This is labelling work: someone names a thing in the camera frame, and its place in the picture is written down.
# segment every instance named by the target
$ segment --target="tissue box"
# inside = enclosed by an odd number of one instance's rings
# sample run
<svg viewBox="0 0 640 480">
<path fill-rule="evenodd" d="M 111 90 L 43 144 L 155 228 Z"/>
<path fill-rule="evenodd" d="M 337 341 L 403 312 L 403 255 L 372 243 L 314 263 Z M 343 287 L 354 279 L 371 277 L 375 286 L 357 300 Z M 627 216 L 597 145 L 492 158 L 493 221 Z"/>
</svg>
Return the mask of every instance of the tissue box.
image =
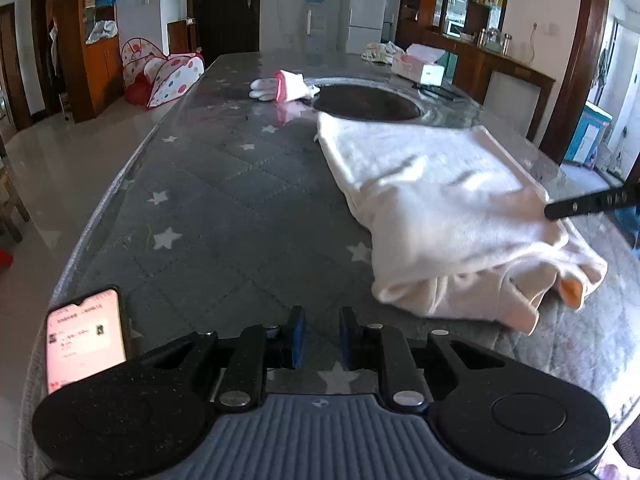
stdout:
<svg viewBox="0 0 640 480">
<path fill-rule="evenodd" d="M 391 64 L 391 72 L 423 85 L 439 86 L 442 84 L 442 78 L 444 77 L 443 66 L 427 64 L 408 54 L 394 57 Z"/>
</svg>

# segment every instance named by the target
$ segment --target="white logo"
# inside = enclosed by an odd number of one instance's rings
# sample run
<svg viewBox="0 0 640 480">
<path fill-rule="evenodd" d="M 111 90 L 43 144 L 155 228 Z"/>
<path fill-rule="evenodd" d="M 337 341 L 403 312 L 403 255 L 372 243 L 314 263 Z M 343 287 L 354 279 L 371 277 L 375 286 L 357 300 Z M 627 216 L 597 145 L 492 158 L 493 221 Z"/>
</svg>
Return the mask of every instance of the white logo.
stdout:
<svg viewBox="0 0 640 480">
<path fill-rule="evenodd" d="M 325 408 L 329 405 L 329 401 L 326 399 L 316 399 L 312 402 L 312 404 L 316 407 L 316 408 Z"/>
</svg>

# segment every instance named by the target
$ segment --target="wooden stool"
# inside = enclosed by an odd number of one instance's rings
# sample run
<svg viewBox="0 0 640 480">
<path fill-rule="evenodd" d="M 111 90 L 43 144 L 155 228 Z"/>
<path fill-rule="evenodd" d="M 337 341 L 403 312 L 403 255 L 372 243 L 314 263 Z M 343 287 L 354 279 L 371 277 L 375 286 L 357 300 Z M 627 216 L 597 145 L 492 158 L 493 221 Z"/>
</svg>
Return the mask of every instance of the wooden stool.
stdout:
<svg viewBox="0 0 640 480">
<path fill-rule="evenodd" d="M 6 192 L 9 194 L 9 200 L 0 203 L 0 223 L 2 224 L 2 227 L 9 231 L 9 234 L 16 242 L 21 242 L 22 235 L 20 234 L 20 230 L 11 220 L 11 211 L 15 207 L 25 222 L 28 222 L 31 217 L 29 216 L 27 208 L 25 208 L 22 203 L 22 200 L 20 200 L 18 192 L 15 190 L 14 184 L 12 184 L 9 174 L 6 172 L 6 168 L 2 168 L 0 170 L 0 187 L 4 187 Z"/>
</svg>

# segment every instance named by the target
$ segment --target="red object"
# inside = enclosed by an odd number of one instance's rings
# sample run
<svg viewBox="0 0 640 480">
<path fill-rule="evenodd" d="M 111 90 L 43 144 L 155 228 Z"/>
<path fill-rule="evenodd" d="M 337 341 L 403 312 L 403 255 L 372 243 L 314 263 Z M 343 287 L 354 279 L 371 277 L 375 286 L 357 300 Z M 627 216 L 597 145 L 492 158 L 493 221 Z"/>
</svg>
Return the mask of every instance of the red object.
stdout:
<svg viewBox="0 0 640 480">
<path fill-rule="evenodd" d="M 0 249 L 0 267 L 4 267 L 8 269 L 11 267 L 11 264 L 14 262 L 14 257 L 10 254 L 5 253 L 2 249 Z"/>
<path fill-rule="evenodd" d="M 140 72 L 136 76 L 136 80 L 125 90 L 124 98 L 127 100 L 127 103 L 131 103 L 132 105 L 146 106 L 149 99 L 151 99 L 152 91 L 153 86 L 146 79 L 144 73 Z"/>
</svg>

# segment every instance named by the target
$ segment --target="pink phone screen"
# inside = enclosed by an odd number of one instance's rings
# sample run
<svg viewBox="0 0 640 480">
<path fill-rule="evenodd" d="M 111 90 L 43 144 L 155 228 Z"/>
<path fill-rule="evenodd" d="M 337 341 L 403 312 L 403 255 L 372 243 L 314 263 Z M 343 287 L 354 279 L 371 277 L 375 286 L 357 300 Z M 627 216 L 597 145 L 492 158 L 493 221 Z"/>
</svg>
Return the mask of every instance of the pink phone screen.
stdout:
<svg viewBox="0 0 640 480">
<path fill-rule="evenodd" d="M 105 290 L 47 316 L 49 393 L 126 360 L 118 293 Z"/>
</svg>

